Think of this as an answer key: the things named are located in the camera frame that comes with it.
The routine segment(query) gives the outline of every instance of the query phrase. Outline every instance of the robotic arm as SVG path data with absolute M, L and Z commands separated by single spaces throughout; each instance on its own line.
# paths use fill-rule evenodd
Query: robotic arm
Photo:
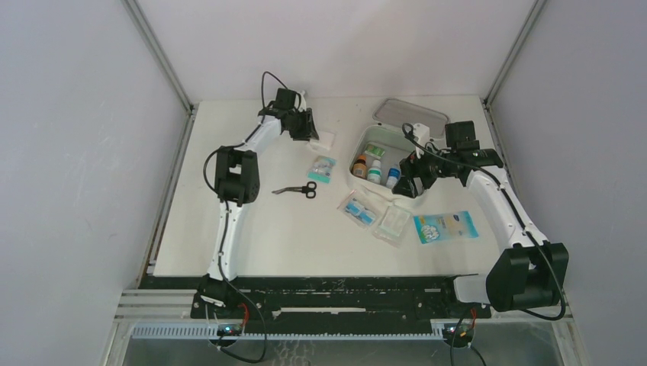
M 417 197 L 438 178 L 454 177 L 486 213 L 501 256 L 489 274 L 460 276 L 453 281 L 458 301 L 489 303 L 497 311 L 548 307 L 565 301 L 562 284 L 568 252 L 551 243 L 522 208 L 493 149 L 480 149 L 472 121 L 446 125 L 448 149 L 420 145 L 430 141 L 428 127 L 405 124 L 405 137 L 416 147 L 400 163 L 402 176 L 393 193 Z
M 222 146 L 214 152 L 214 191 L 220 199 L 220 225 L 217 247 L 208 269 L 210 278 L 229 281 L 237 276 L 236 261 L 233 260 L 236 258 L 235 244 L 240 237 L 248 204 L 259 195 L 257 156 L 285 131 L 295 141 L 319 139 L 314 128 L 312 109 L 306 108 L 304 96 L 280 88 L 276 92 L 276 99 L 259 112 L 259 124 L 242 143 Z

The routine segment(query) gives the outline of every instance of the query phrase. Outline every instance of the white plastic box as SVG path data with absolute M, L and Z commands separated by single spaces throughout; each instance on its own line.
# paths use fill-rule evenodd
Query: white plastic box
M 377 194 L 381 199 L 401 207 L 416 207 L 420 204 L 421 197 L 409 198 L 399 194 L 392 194 L 391 189 L 385 187 L 388 170 L 393 165 L 399 166 L 400 161 L 415 150 L 415 146 L 404 138 L 402 124 L 426 124 L 430 127 L 434 141 L 438 141 L 444 140 L 445 124 L 449 122 L 449 118 L 440 112 L 397 99 L 387 99 L 373 114 L 373 118 L 376 120 L 376 124 L 364 130 L 355 149 L 355 153 L 350 159 L 350 165 L 346 170 L 346 178 L 349 186 L 351 189 L 356 189 L 367 195 Z M 355 165 L 357 158 L 364 154 L 366 145 L 369 143 L 385 150 L 385 154 L 380 158 L 381 181 L 379 185 L 352 174 L 352 166 Z M 367 168 L 371 167 L 373 160 L 375 158 L 366 155 Z

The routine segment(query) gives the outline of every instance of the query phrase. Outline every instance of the white table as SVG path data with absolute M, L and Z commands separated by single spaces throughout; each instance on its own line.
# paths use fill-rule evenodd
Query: white table
M 481 148 L 493 148 L 477 96 L 403 97 L 442 111 L 451 121 L 473 120 Z M 436 181 L 414 214 L 468 210 L 478 239 L 420 244 L 414 225 L 400 248 L 374 238 L 337 207 L 351 188 L 346 179 L 362 131 L 384 98 L 308 99 L 319 130 L 336 134 L 328 156 L 337 159 L 332 181 L 319 183 L 317 197 L 271 194 L 303 185 L 319 155 L 306 143 L 280 136 L 261 156 L 261 191 L 249 209 L 238 255 L 241 276 L 405 276 L 487 272 L 498 258 L 494 234 L 483 211 L 458 179 Z M 202 179 L 205 157 L 221 145 L 238 143 L 255 127 L 260 101 L 203 101 L 188 143 L 179 182 L 154 270 L 155 276 L 202 276 L 216 246 L 218 203 Z M 209 167 L 213 176 L 215 159 Z

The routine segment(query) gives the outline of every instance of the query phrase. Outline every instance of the metal rod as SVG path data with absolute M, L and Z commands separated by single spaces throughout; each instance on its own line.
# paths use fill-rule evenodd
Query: metal rod
M 497 97 L 501 86 L 503 85 L 512 65 L 514 64 L 514 61 L 517 59 L 517 56 L 519 56 L 519 53 L 521 52 L 523 45 L 526 43 L 526 39 L 528 38 L 530 31 L 534 28 L 537 19 L 541 15 L 542 10 L 546 6 L 547 2 L 548 0 L 535 0 L 533 7 L 530 9 L 530 12 L 526 17 L 526 21 L 523 22 L 521 31 L 517 35 L 517 38 L 514 40 L 514 43 L 510 48 L 510 52 L 506 56 L 504 64 L 501 66 L 497 77 L 494 79 L 494 83 L 492 83 L 492 86 L 490 87 L 490 91 L 488 91 L 488 95 L 484 99 L 486 108 L 489 108 L 492 105 L 494 99 Z
M 184 130 L 178 141 L 178 145 L 175 148 L 175 154 L 173 156 L 173 165 L 169 177 L 166 179 L 166 184 L 164 186 L 164 195 L 159 204 L 157 211 L 157 218 L 155 226 L 153 227 L 153 232 L 151 233 L 151 240 L 148 243 L 146 248 L 146 255 L 144 257 L 142 267 L 140 269 L 140 276 L 137 278 L 135 287 L 139 287 L 143 274 L 146 271 L 146 268 L 155 261 L 157 257 L 157 251 L 159 249 L 159 244 L 162 241 L 162 236 L 164 234 L 164 227 L 166 226 L 166 221 L 169 218 L 169 212 L 171 210 L 171 202 L 173 201 L 173 194 L 175 193 L 175 188 L 178 184 L 178 179 L 180 176 L 180 170 L 182 169 L 182 163 L 184 162 L 184 156 L 186 154 L 186 148 L 188 146 L 188 140 L 193 131 L 193 124 L 195 122 L 196 111 L 193 111 L 188 115 L 184 121 Z
M 132 19 L 135 27 L 137 27 L 140 32 L 144 43 L 146 43 L 150 52 L 153 54 L 155 61 L 157 61 L 157 64 L 161 68 L 165 77 L 171 83 L 171 86 L 182 103 L 182 106 L 188 113 L 190 113 L 192 109 L 191 101 L 182 87 L 175 70 L 171 66 L 169 58 L 164 53 L 162 46 L 160 46 L 150 23 L 146 19 L 146 15 L 144 15 L 139 5 L 139 2 L 137 0 L 121 0 L 121 2 L 124 4 L 126 11 L 128 11 L 130 19 Z

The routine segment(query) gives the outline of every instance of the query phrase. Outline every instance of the white wall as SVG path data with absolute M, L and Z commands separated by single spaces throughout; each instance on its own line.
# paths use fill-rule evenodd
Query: white wall
M 184 112 L 119 0 L 0 2 L 0 364 L 97 364 Z
M 193 101 L 258 98 L 264 70 L 316 97 L 484 97 L 532 3 L 141 0 Z
M 571 254 L 593 365 L 645 364 L 647 2 L 547 4 L 498 99 L 520 198 Z

